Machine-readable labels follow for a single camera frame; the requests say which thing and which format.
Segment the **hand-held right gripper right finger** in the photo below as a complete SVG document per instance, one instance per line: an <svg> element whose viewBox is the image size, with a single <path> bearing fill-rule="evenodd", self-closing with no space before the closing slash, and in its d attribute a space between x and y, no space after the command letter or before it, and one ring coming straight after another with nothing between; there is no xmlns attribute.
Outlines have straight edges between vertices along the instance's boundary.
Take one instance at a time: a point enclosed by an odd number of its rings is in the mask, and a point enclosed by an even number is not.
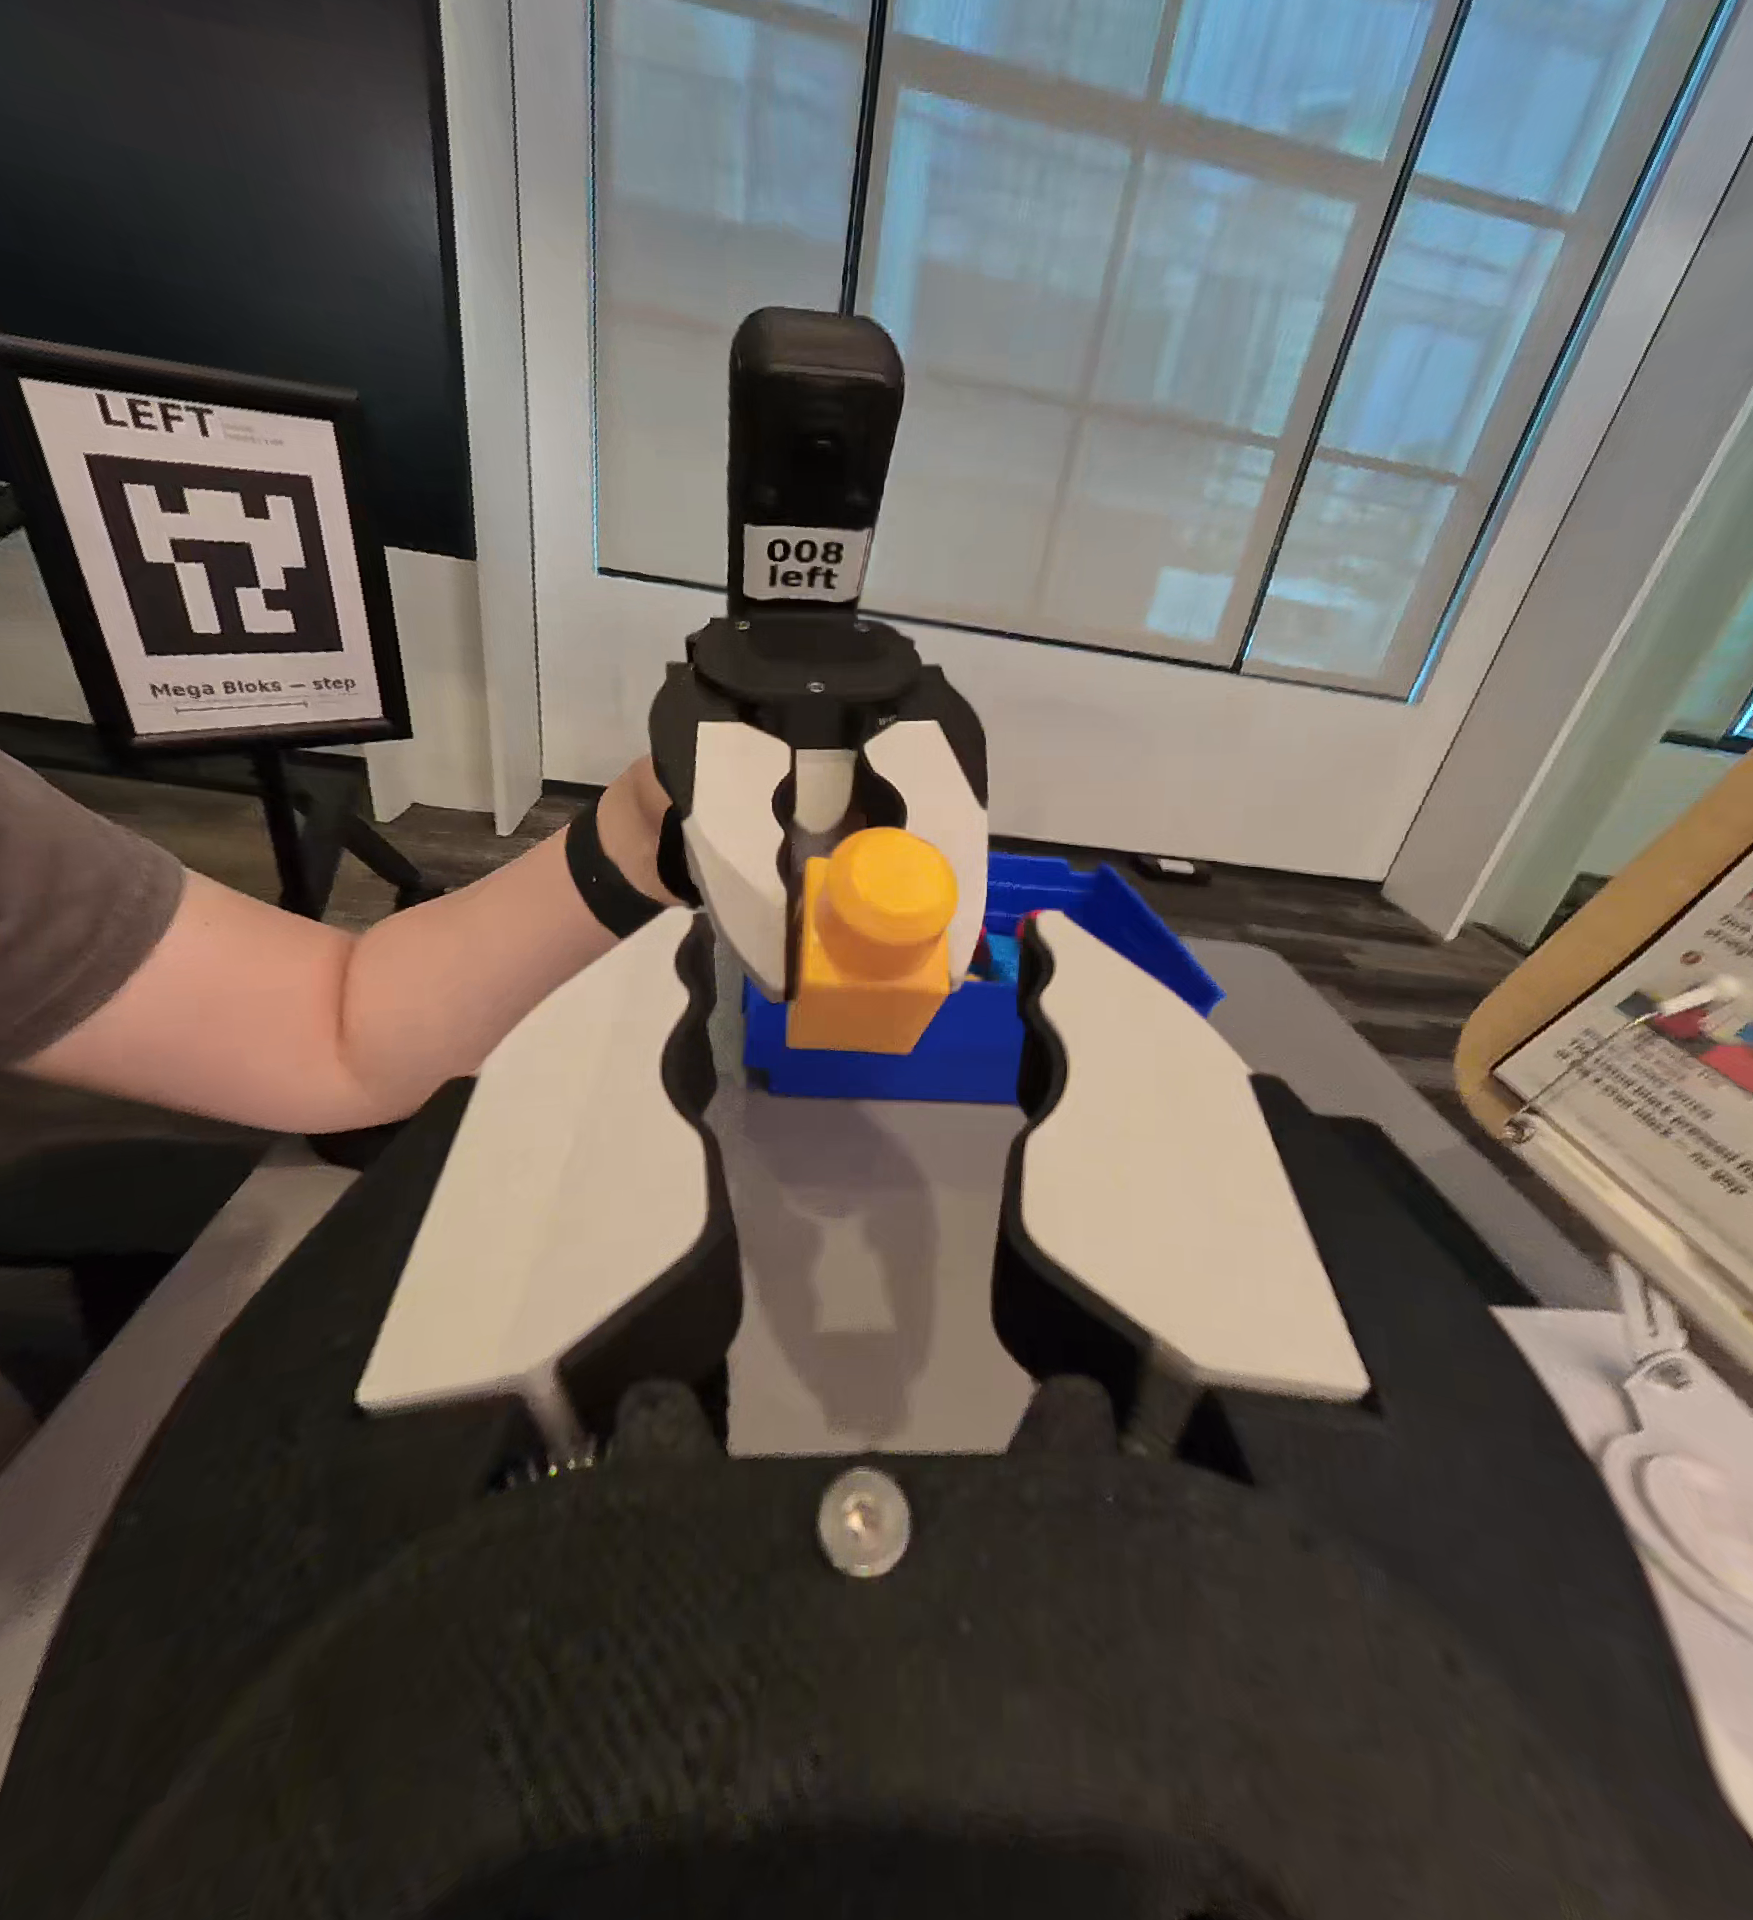
<svg viewBox="0 0 1753 1920"><path fill-rule="evenodd" d="M1370 1412L1373 1375L1255 1075L1161 977L1067 917L1019 933L1019 1126L996 1229L996 1343L1033 1395L1083 1384L1117 1431L1157 1387Z"/></svg>

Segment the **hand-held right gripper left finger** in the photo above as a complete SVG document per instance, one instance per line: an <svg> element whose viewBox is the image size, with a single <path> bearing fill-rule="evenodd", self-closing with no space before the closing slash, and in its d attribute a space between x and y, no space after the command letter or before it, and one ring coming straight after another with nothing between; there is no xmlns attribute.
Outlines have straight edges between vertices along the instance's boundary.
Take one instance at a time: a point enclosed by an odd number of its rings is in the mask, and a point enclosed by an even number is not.
<svg viewBox="0 0 1753 1920"><path fill-rule="evenodd" d="M485 1061L354 1402L521 1412L597 1456L623 1395L677 1381L725 1438L744 1260L720 1142L714 934L670 907Z"/></svg>

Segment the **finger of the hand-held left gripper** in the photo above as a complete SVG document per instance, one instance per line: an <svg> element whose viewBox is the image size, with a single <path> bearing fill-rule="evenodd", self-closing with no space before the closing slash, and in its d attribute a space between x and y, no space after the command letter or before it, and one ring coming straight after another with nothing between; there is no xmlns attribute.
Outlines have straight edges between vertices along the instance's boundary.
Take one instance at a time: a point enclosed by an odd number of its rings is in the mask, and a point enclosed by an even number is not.
<svg viewBox="0 0 1753 1920"><path fill-rule="evenodd" d="M789 822L777 795L795 754L745 723L700 720L684 849L700 903L744 971L770 1000L792 991Z"/></svg>
<svg viewBox="0 0 1753 1920"><path fill-rule="evenodd" d="M855 758L855 806L866 826L902 826L937 848L956 875L947 961L970 963L984 934L987 802L937 720L895 720Z"/></svg>

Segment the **yellow two-stud block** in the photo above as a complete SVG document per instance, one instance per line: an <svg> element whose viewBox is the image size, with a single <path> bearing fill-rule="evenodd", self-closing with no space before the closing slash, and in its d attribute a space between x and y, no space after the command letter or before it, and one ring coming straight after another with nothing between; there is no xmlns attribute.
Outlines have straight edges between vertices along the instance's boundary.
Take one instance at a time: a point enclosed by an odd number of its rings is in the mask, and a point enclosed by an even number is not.
<svg viewBox="0 0 1753 1920"><path fill-rule="evenodd" d="M953 990L956 907L956 869L905 826L862 826L809 859L789 1043L908 1054Z"/></svg>

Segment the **blue plastic bin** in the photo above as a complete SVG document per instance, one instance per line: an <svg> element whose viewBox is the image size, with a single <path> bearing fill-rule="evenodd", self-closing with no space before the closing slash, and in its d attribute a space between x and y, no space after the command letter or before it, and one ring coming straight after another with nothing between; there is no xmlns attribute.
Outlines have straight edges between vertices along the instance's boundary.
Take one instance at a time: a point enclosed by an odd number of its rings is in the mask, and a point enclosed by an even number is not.
<svg viewBox="0 0 1753 1920"><path fill-rule="evenodd" d="M1184 939L1110 863L1080 869L1061 855L993 849L987 910L1064 912L1201 1014L1225 1000L1225 986ZM963 983L908 1054L795 1050L787 1014L782 1003L744 983L744 1062L774 1094L1017 1102L1024 1043L1019 986Z"/></svg>

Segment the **person's left hand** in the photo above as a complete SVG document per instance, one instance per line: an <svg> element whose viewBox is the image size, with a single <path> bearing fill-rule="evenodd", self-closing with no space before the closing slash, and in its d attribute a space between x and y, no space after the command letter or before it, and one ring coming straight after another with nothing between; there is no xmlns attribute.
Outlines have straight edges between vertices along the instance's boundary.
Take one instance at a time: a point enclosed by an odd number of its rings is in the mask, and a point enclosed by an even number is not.
<svg viewBox="0 0 1753 1920"><path fill-rule="evenodd" d="M660 907L700 903L677 806L650 757L626 765L603 787L596 806L596 831L609 866L632 889Z"/></svg>

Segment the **black wristwatch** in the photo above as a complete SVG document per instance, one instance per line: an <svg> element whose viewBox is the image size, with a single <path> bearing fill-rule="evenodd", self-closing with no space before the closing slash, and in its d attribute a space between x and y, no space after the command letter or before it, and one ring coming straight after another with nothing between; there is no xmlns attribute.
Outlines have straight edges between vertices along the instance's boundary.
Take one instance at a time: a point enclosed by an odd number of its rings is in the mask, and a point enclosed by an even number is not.
<svg viewBox="0 0 1753 1920"><path fill-rule="evenodd" d="M656 899L650 889L632 882L606 849L602 835L602 812L606 799L609 787L576 809L565 832L565 862L576 895L586 907L590 917L602 923L613 940L623 940L664 915L664 910L673 903L673 895Z"/></svg>

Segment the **black sign easel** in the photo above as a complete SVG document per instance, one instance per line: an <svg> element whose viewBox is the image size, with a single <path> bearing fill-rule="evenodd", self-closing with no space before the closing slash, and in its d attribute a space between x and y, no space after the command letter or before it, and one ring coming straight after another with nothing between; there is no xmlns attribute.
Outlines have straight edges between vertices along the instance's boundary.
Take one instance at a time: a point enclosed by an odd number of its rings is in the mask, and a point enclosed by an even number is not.
<svg viewBox="0 0 1753 1920"><path fill-rule="evenodd" d="M345 859L384 882L398 910L441 895L441 885L377 826L364 758L273 742L249 748L244 758L270 839L281 910L323 922Z"/></svg>

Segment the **wooden display board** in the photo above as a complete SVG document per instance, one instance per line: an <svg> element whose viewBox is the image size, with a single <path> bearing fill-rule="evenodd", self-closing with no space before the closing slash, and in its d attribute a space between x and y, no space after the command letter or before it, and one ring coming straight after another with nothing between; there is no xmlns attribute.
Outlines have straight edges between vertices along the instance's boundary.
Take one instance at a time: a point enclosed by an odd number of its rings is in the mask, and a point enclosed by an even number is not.
<svg viewBox="0 0 1753 1920"><path fill-rule="evenodd" d="M1753 852L1753 751L1684 816L1518 963L1468 1014L1455 1052L1457 1094L1491 1141L1518 1112L1498 1062L1652 946Z"/></svg>

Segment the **instruction poster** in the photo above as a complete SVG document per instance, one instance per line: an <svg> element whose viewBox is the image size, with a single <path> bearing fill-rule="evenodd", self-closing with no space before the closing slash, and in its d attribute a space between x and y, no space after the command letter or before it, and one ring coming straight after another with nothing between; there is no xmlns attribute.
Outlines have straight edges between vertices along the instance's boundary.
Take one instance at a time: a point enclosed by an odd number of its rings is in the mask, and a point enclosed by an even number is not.
<svg viewBox="0 0 1753 1920"><path fill-rule="evenodd" d="M1753 852L1495 1075L1582 1210L1646 1210L1753 1318Z"/></svg>

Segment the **framed marker code sign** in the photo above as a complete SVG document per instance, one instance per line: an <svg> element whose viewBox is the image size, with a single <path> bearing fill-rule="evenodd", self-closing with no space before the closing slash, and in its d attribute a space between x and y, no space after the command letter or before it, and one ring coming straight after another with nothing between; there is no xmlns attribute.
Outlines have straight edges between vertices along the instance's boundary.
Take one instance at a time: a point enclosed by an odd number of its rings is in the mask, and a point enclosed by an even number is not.
<svg viewBox="0 0 1753 1920"><path fill-rule="evenodd" d="M115 748L412 735L357 388L0 333L0 428Z"/></svg>

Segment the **large black display panel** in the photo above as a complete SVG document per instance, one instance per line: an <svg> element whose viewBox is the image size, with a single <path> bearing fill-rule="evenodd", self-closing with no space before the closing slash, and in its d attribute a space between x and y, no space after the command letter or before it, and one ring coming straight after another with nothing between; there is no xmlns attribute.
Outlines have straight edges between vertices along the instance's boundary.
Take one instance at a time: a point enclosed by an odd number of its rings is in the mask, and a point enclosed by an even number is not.
<svg viewBox="0 0 1753 1920"><path fill-rule="evenodd" d="M0 333L345 385L475 556L439 1L0 1Z"/></svg>

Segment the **metal poster bracket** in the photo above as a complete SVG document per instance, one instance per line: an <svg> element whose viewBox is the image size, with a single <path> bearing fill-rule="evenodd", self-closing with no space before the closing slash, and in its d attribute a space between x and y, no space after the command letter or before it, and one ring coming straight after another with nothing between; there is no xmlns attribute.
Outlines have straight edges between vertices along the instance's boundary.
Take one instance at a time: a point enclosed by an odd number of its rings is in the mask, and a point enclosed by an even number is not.
<svg viewBox="0 0 1753 1920"><path fill-rule="evenodd" d="M1690 1391L1696 1370L1676 1306L1619 1250L1608 1254L1608 1273L1632 1350L1625 1391Z"/></svg>

